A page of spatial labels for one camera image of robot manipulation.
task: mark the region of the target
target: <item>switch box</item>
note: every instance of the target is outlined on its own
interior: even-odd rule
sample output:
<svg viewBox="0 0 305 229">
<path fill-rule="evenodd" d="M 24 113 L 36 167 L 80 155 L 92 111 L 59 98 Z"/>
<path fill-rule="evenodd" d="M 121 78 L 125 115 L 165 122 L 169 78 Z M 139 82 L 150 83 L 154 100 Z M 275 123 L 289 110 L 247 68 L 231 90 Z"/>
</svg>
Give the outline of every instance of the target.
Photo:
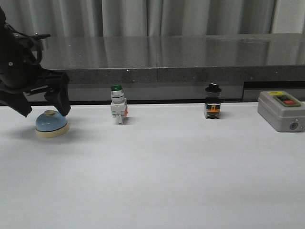
<svg viewBox="0 0 305 229">
<path fill-rule="evenodd" d="M 305 131 L 305 105 L 287 92 L 260 92 L 257 111 L 276 131 Z"/>
</svg>

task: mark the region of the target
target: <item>push button switch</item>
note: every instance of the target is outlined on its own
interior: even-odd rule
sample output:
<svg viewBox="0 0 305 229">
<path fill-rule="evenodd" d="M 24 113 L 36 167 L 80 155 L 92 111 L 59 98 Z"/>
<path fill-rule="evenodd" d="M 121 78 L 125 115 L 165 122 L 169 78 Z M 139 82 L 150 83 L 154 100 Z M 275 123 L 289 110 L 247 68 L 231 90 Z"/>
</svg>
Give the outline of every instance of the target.
<svg viewBox="0 0 305 229">
<path fill-rule="evenodd" d="M 287 104 L 287 105 L 293 105 L 293 104 L 296 104 L 294 101 L 292 101 L 292 100 L 284 100 L 283 101 L 285 104 Z"/>
</svg>

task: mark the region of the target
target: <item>white table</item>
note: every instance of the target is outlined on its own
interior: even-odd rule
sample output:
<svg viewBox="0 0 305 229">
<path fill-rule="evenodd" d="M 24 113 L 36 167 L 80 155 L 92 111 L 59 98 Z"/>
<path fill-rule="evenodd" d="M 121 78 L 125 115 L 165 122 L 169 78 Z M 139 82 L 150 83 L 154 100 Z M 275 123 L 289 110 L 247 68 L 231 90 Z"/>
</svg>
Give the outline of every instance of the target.
<svg viewBox="0 0 305 229">
<path fill-rule="evenodd" d="M 305 133 L 257 103 L 73 106 L 68 133 L 0 108 L 0 229 L 304 229 Z"/>
</svg>

